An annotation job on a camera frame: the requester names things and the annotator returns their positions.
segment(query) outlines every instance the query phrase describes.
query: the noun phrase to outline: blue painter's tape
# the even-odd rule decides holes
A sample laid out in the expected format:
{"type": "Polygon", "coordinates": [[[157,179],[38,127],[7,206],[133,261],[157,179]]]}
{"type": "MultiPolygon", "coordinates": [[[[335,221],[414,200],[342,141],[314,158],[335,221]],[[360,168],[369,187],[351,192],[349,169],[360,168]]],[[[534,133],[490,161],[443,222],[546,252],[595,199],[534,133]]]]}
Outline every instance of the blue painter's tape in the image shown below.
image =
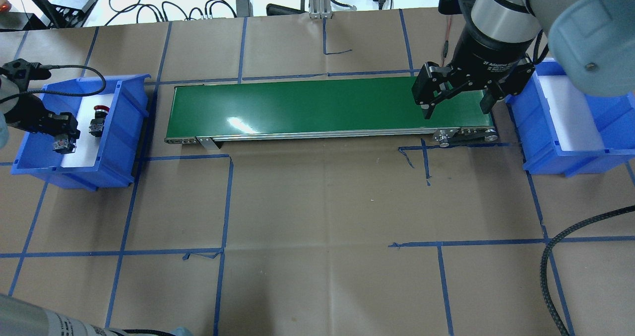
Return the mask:
{"type": "Polygon", "coordinates": [[[408,165],[410,165],[411,168],[415,168],[415,166],[412,166],[412,162],[410,161],[410,157],[408,157],[408,153],[406,153],[406,149],[403,147],[400,147],[397,149],[397,151],[399,151],[399,153],[401,153],[401,155],[404,155],[406,157],[406,162],[408,162],[408,165]]]}
{"type": "Polygon", "coordinates": [[[225,253],[222,253],[220,255],[220,265],[218,266],[218,280],[216,281],[216,303],[214,307],[213,336],[218,336],[218,323],[220,323],[220,295],[223,290],[224,273],[225,273],[225,253]]]}
{"type": "Polygon", "coordinates": [[[20,271],[22,270],[22,264],[24,263],[24,255],[27,253],[29,249],[29,243],[31,243],[31,237],[33,236],[33,231],[36,228],[36,223],[38,223],[38,216],[40,209],[42,208],[42,204],[44,202],[44,197],[46,195],[46,189],[48,188],[48,182],[44,183],[42,187],[42,191],[40,193],[40,198],[38,200],[38,207],[36,207],[36,212],[33,215],[33,220],[31,221],[31,226],[29,227],[29,233],[27,234],[27,239],[24,241],[24,246],[22,247],[22,253],[20,256],[20,260],[18,261],[18,266],[15,269],[15,273],[13,274],[13,280],[11,281],[11,286],[9,287],[9,293],[7,295],[13,296],[15,291],[15,287],[18,284],[18,278],[20,277],[20,271]]]}
{"type": "Polygon", "coordinates": [[[161,82],[161,74],[163,74],[163,65],[165,64],[165,55],[168,52],[168,44],[170,44],[170,34],[172,33],[172,21],[168,22],[168,32],[165,35],[165,43],[163,44],[163,52],[161,53],[161,63],[159,63],[159,71],[157,72],[157,82],[161,82]]]}
{"type": "Polygon", "coordinates": [[[542,229],[542,236],[545,240],[549,239],[549,234],[547,233],[547,227],[545,226],[544,220],[542,218],[542,209],[540,208],[540,202],[538,202],[538,194],[536,192],[536,187],[533,184],[533,178],[529,171],[525,172],[527,175],[527,181],[529,182],[529,188],[531,190],[531,197],[533,198],[533,205],[536,208],[536,214],[538,214],[538,221],[540,222],[540,229],[542,229]]]}
{"type": "Polygon", "coordinates": [[[401,29],[403,30],[403,38],[406,42],[406,53],[408,54],[408,66],[410,67],[410,76],[415,76],[412,65],[412,52],[410,51],[410,40],[408,39],[408,29],[406,28],[406,20],[403,17],[403,10],[399,9],[399,17],[401,18],[401,29]]]}
{"type": "Polygon", "coordinates": [[[342,52],[333,52],[333,53],[327,53],[326,52],[326,20],[325,18],[322,19],[322,48],[323,48],[323,53],[327,56],[331,55],[331,54],[342,54],[342,53],[347,53],[352,51],[352,49],[347,49],[346,51],[342,51],[342,52]]]}
{"type": "Polygon", "coordinates": [[[635,174],[633,173],[633,169],[631,168],[631,163],[626,162],[626,170],[629,172],[629,176],[631,177],[631,182],[633,182],[633,186],[635,186],[635,174]]]}
{"type": "Polygon", "coordinates": [[[207,258],[207,259],[216,259],[216,257],[218,255],[220,255],[221,253],[222,252],[216,252],[216,253],[211,253],[211,255],[210,255],[210,253],[207,253],[207,254],[203,254],[203,253],[186,253],[186,254],[183,255],[183,260],[187,261],[193,255],[198,255],[199,257],[204,257],[204,258],[207,258]]]}
{"type": "Polygon", "coordinates": [[[247,38],[247,17],[243,20],[243,36],[240,43],[240,58],[238,60],[238,84],[243,82],[243,62],[245,61],[245,38],[247,38]]]}
{"type": "Polygon", "coordinates": [[[554,281],[556,282],[556,289],[558,290],[558,297],[560,297],[560,305],[562,306],[562,312],[565,314],[565,321],[567,322],[567,329],[569,329],[569,334],[571,336],[575,336],[575,331],[573,329],[573,323],[571,321],[571,315],[569,314],[569,307],[567,306],[567,300],[565,300],[565,292],[562,289],[562,284],[560,284],[560,275],[558,274],[558,268],[556,267],[556,260],[554,256],[549,256],[549,262],[551,262],[551,271],[554,274],[554,281]]]}
{"type": "Polygon", "coordinates": [[[293,75],[270,75],[270,76],[250,76],[243,80],[276,80],[276,79],[295,79],[295,78],[313,78],[314,76],[322,76],[326,73],[316,74],[293,74],[293,75]]]}
{"type": "MultiPolygon", "coordinates": [[[[190,79],[190,80],[167,80],[158,82],[159,85],[168,84],[191,84],[191,83],[218,83],[218,82],[236,82],[238,78],[211,78],[211,79],[190,79]]],[[[148,82],[145,85],[155,85],[155,82],[148,82]]]]}
{"type": "Polygon", "coordinates": [[[1,254],[0,253],[0,259],[6,259],[6,258],[20,258],[22,257],[21,253],[5,253],[5,254],[1,254]]]}
{"type": "Polygon", "coordinates": [[[13,56],[13,60],[17,60],[20,57],[20,53],[22,53],[22,47],[24,47],[24,42],[27,40],[27,35],[29,35],[29,31],[24,31],[24,35],[22,36],[22,40],[18,45],[18,50],[15,51],[15,56],[13,56]]]}
{"type": "Polygon", "coordinates": [[[137,167],[136,176],[134,177],[134,187],[132,195],[130,196],[130,205],[127,209],[126,224],[124,225],[123,236],[121,237],[120,255],[117,259],[117,268],[115,269],[115,277],[113,281],[113,289],[111,289],[111,296],[108,302],[108,311],[106,312],[105,327],[109,327],[111,324],[111,318],[113,317],[113,307],[115,303],[115,296],[117,295],[117,287],[119,285],[119,277],[121,274],[121,264],[123,262],[124,250],[126,249],[127,234],[130,229],[130,220],[132,218],[132,211],[134,209],[134,201],[136,201],[136,192],[139,188],[139,180],[141,178],[141,171],[143,167],[143,160],[147,151],[149,137],[152,136],[154,130],[154,112],[156,112],[157,93],[159,90],[159,82],[161,82],[161,75],[163,74],[163,66],[165,64],[165,56],[168,52],[168,45],[170,44],[170,34],[172,33],[172,22],[168,22],[168,30],[166,32],[165,43],[163,44],[163,52],[161,53],[161,63],[159,64],[159,71],[157,72],[157,83],[154,85],[154,91],[152,92],[152,104],[150,107],[150,117],[147,119],[147,129],[145,136],[143,137],[143,143],[141,144],[141,162],[137,167]]]}
{"type": "Polygon", "coordinates": [[[411,247],[431,247],[431,246],[492,246],[492,245],[535,245],[544,243],[542,238],[538,239],[492,239],[484,241],[434,241],[434,242],[408,242],[392,243],[389,248],[411,248],[411,247]]]}
{"type": "MultiPolygon", "coordinates": [[[[90,56],[93,54],[93,49],[95,48],[95,42],[97,42],[98,33],[99,33],[99,27],[95,27],[93,42],[90,42],[90,48],[88,49],[88,54],[86,54],[86,60],[84,61],[84,66],[88,66],[88,62],[90,61],[90,56]]],[[[81,76],[85,76],[85,75],[86,75],[86,69],[82,69],[81,76]]]]}
{"type": "Polygon", "coordinates": [[[439,272],[441,275],[441,287],[443,290],[443,304],[445,304],[445,318],[447,320],[447,334],[454,336],[454,326],[452,325],[452,313],[449,308],[449,294],[447,293],[447,280],[445,277],[445,264],[443,262],[443,251],[441,246],[437,246],[437,255],[439,258],[439,272]]]}
{"type": "Polygon", "coordinates": [[[222,248],[227,246],[227,230],[229,228],[229,207],[232,200],[232,185],[234,182],[234,162],[229,159],[229,174],[227,176],[227,193],[225,195],[225,221],[223,224],[222,248]]]}
{"type": "Polygon", "coordinates": [[[145,161],[168,161],[168,160],[198,160],[198,159],[223,159],[229,157],[226,153],[216,155],[183,155],[183,156],[157,156],[147,157],[145,161]]]}
{"type": "Polygon", "coordinates": [[[342,73],[327,73],[328,76],[349,76],[349,75],[375,75],[375,74],[400,74],[410,73],[409,69],[397,70],[377,70],[377,71],[345,71],[342,73]]]}

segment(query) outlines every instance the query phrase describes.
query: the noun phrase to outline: conveyor belt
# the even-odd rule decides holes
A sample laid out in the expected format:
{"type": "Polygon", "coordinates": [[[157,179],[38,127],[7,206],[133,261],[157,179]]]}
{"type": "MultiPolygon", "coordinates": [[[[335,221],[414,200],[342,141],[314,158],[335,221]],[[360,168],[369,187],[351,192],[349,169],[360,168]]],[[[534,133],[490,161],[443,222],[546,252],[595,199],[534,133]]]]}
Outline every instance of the conveyor belt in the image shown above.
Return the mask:
{"type": "Polygon", "coordinates": [[[414,80],[400,76],[176,87],[165,142],[425,134],[494,125],[479,108],[482,92],[445,101],[426,121],[412,99],[414,80]]]}

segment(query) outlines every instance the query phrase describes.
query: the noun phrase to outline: blue storage bin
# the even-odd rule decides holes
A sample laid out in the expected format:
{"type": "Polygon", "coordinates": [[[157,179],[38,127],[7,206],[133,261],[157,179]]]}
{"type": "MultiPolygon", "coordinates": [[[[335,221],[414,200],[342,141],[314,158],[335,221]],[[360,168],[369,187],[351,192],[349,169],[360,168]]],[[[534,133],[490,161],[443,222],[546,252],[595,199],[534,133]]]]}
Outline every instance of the blue storage bin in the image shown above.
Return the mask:
{"type": "MultiPolygon", "coordinates": [[[[141,124],[148,116],[148,97],[143,89],[143,81],[149,77],[149,74],[106,77],[106,89],[100,96],[113,94],[113,100],[105,121],[104,133],[94,142],[95,145],[98,144],[98,150],[92,166],[62,167],[64,155],[53,151],[53,138],[50,135],[27,133],[11,167],[11,173],[33,175],[63,189],[95,191],[98,187],[126,187],[131,184],[134,181],[131,172],[141,124]]],[[[98,77],[78,78],[51,83],[43,89],[91,92],[99,89],[101,84],[98,77]]],[[[71,112],[77,117],[84,98],[42,94],[41,99],[48,110],[56,114],[71,112]]],[[[81,137],[92,137],[88,126],[78,128],[81,137]]]]}
{"type": "Polygon", "coordinates": [[[604,173],[635,157],[635,97],[632,93],[617,97],[585,94],[594,130],[602,148],[563,150],[550,113],[549,101],[539,76],[566,75],[554,60],[536,66],[521,94],[508,96],[526,163],[522,166],[534,175],[604,173]]]}

